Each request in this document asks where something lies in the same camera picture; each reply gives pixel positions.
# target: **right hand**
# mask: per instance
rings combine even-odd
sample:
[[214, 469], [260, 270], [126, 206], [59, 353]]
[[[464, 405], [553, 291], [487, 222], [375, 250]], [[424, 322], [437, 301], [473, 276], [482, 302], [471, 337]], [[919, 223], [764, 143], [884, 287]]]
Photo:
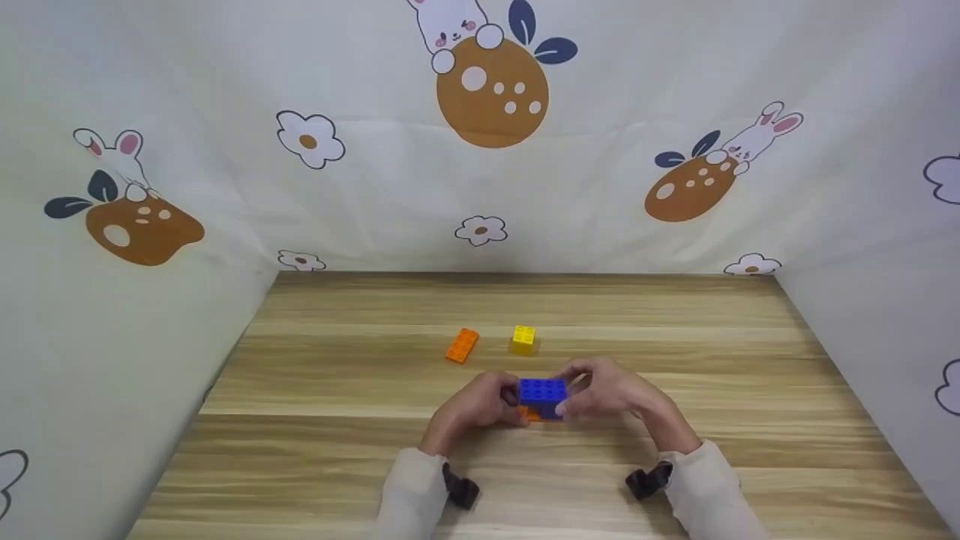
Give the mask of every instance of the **right hand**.
[[623, 411], [639, 414], [657, 403], [670, 401], [647, 379], [603, 356], [570, 360], [555, 377], [563, 379], [567, 386], [567, 398], [557, 405], [559, 416]]

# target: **orange lego brick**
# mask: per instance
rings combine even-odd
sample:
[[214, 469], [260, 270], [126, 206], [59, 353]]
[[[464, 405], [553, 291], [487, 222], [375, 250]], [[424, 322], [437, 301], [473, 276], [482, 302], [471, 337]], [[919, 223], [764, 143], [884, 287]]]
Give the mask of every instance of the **orange lego brick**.
[[453, 338], [453, 343], [446, 350], [446, 359], [462, 364], [467, 361], [467, 355], [473, 349], [473, 344], [477, 342], [480, 334], [471, 329], [462, 329], [457, 337]]

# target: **blue lego brick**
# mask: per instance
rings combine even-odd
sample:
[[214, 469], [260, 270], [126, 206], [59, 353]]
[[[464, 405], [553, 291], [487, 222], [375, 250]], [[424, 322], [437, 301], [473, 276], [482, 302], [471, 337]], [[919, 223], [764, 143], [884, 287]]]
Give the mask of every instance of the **blue lego brick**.
[[554, 417], [553, 409], [566, 399], [566, 385], [559, 379], [521, 379], [519, 401], [521, 405], [533, 406]]

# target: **white sleeve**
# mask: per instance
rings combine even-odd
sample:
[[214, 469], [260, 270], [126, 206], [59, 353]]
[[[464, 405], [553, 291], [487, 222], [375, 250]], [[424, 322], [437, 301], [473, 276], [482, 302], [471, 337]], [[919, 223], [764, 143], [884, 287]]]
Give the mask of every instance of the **white sleeve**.
[[715, 444], [705, 440], [690, 454], [668, 452], [661, 458], [673, 463], [666, 497], [691, 540], [769, 540]]
[[444, 463], [416, 448], [400, 451], [383, 483], [373, 540], [428, 540], [446, 503]]

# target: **rabbit ear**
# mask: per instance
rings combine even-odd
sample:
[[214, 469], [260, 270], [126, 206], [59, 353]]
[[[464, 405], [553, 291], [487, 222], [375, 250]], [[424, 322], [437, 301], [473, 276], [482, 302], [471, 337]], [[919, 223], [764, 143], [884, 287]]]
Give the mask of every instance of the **rabbit ear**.
[[799, 112], [791, 112], [774, 122], [774, 136], [786, 135], [796, 130], [804, 123], [804, 116]]
[[104, 140], [93, 130], [80, 128], [73, 132], [73, 138], [94, 156], [102, 156], [104, 154], [104, 148], [107, 148]]
[[755, 126], [766, 126], [774, 118], [780, 114], [780, 111], [783, 110], [783, 102], [775, 101], [770, 105], [763, 108], [763, 111], [760, 112], [760, 116], [756, 118]]
[[117, 136], [117, 140], [113, 144], [114, 148], [119, 150], [121, 154], [136, 158], [136, 155], [140, 153], [140, 147], [143, 146], [143, 135], [134, 130], [126, 130]]

